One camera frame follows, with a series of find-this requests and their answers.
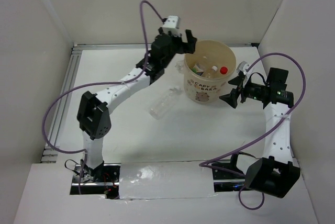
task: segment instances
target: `clear plastic bottle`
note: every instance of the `clear plastic bottle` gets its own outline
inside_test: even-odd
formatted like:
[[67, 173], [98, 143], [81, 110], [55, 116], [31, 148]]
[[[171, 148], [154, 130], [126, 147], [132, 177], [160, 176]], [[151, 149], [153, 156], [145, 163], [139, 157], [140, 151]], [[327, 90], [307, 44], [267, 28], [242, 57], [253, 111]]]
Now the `clear plastic bottle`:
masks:
[[166, 91], [151, 106], [149, 113], [155, 119], [161, 119], [178, 101], [182, 90], [175, 86]]
[[210, 69], [207, 69], [203, 72], [201, 75], [202, 77], [205, 77], [207, 79], [213, 79], [215, 76], [215, 73], [218, 71], [218, 68], [214, 65]]

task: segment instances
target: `black mount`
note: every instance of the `black mount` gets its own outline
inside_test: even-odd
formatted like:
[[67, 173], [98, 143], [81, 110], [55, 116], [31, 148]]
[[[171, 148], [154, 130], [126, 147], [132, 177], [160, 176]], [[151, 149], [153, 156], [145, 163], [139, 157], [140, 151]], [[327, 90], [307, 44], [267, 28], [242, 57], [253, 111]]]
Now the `black mount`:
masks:
[[[192, 36], [192, 32], [185, 30], [187, 42], [183, 42], [182, 37], [175, 37], [171, 33], [165, 34], [162, 28], [159, 28], [159, 35], [151, 45], [149, 51], [148, 65], [146, 75], [150, 76], [150, 84], [155, 82], [164, 74], [164, 69], [176, 54], [194, 53], [197, 38]], [[143, 69], [145, 58], [142, 59], [136, 68]]]
[[102, 138], [111, 129], [107, 103], [102, 103], [96, 95], [85, 92], [80, 100], [77, 114], [80, 129], [85, 131], [92, 140]]
[[247, 98], [252, 98], [261, 101], [263, 108], [269, 103], [282, 103], [292, 108], [294, 98], [292, 92], [286, 91], [287, 85], [285, 82], [287, 76], [287, 70], [270, 68], [265, 85], [252, 83], [250, 77], [245, 87], [243, 87], [245, 75], [243, 72], [240, 72], [237, 77], [228, 81], [229, 84], [236, 85], [237, 88], [232, 89], [227, 95], [220, 96], [220, 99], [227, 102], [233, 108], [237, 107], [237, 99], [240, 95], [241, 103], [244, 103]]
[[245, 186], [265, 194], [283, 198], [300, 177], [300, 168], [275, 161], [272, 156], [253, 163], [245, 175]]
[[[84, 160], [81, 159], [80, 160], [80, 165], [84, 164]], [[104, 164], [105, 162], [103, 161], [99, 166], [97, 166], [96, 168], [92, 169], [90, 167], [88, 167], [86, 164], [84, 165], [84, 171], [87, 175], [89, 175], [91, 177], [91, 180], [96, 181], [99, 178], [103, 177], [103, 173], [104, 173]]]

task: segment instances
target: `white wall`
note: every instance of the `white wall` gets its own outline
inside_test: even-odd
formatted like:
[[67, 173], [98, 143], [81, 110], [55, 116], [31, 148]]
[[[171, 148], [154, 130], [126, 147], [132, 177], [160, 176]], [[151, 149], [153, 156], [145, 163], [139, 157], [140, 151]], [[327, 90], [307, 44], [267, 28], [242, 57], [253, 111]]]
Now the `white wall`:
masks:
[[[292, 115], [292, 144], [320, 224], [334, 223], [335, 0], [283, 0], [259, 50], [287, 53], [306, 72], [306, 97]], [[288, 69], [288, 90], [299, 96], [294, 65], [279, 58], [264, 65]]]
[[[50, 0], [76, 43], [140, 43], [141, 0]], [[179, 15], [182, 29], [226, 43], [260, 42], [282, 0], [149, 0], [162, 16]], [[150, 40], [160, 22], [146, 8]]]
[[41, 118], [60, 92], [68, 45], [40, 0], [0, 0], [0, 222], [13, 223], [43, 151]]

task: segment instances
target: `metal frame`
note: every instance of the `metal frame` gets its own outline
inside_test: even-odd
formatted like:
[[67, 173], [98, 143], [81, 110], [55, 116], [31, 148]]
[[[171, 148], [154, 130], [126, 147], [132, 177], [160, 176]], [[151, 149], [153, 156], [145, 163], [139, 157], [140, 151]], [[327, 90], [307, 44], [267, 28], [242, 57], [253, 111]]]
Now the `metal frame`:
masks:
[[[252, 47], [251, 43], [232, 43], [227, 44], [229, 47]], [[65, 74], [62, 90], [60, 94], [73, 88], [75, 78], [77, 75], [80, 58], [83, 50], [113, 50], [113, 49], [144, 49], [145, 44], [75, 44], [72, 49], [68, 69]], [[57, 137], [62, 123], [64, 122], [63, 116], [66, 115], [71, 94], [63, 97], [56, 105], [53, 120], [49, 129], [48, 138], [50, 142], [57, 147]], [[52, 150], [47, 144], [41, 158], [41, 163], [55, 163], [57, 160], [57, 151]]]

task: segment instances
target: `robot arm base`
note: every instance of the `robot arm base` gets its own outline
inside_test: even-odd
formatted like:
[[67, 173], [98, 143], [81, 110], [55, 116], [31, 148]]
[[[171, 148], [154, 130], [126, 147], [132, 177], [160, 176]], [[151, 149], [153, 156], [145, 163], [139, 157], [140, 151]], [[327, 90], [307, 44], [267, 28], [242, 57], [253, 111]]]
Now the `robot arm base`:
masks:
[[275, 161], [272, 156], [253, 163], [245, 175], [245, 186], [265, 194], [283, 198], [300, 177], [300, 168]]

